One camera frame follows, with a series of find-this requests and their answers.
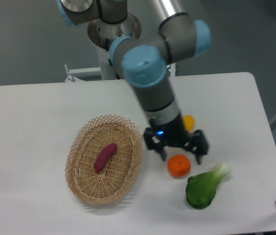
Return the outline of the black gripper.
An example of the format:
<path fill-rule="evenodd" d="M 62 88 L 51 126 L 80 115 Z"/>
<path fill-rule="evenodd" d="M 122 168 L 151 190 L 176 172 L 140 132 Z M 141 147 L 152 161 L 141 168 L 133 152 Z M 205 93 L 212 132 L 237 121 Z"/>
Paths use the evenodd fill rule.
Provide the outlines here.
<path fill-rule="evenodd" d="M 180 113 L 165 124 L 157 124 L 154 117 L 149 119 L 151 127 L 144 130 L 143 138 L 148 150 L 154 150 L 163 161 L 167 154 L 164 150 L 164 142 L 182 145 L 183 149 L 192 153 L 198 165 L 202 163 L 202 157 L 208 154 L 209 144 L 202 130 L 188 133 L 184 127 Z"/>

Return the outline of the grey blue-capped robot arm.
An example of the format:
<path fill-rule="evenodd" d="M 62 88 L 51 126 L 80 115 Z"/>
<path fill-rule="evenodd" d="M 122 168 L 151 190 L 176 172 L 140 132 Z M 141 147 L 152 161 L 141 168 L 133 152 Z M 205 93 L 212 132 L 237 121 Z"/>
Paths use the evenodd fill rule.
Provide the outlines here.
<path fill-rule="evenodd" d="M 67 24 L 95 26 L 88 35 L 107 52 L 106 77 L 129 83 L 149 122 L 143 134 L 147 148 L 162 159 L 166 146 L 182 148 L 200 161 L 208 153 L 208 142 L 203 131 L 186 130 L 167 66 L 207 52 L 209 26 L 191 20 L 177 0 L 150 0 L 148 8 L 158 21 L 158 33 L 142 39 L 125 0 L 59 0 L 57 4 Z"/>

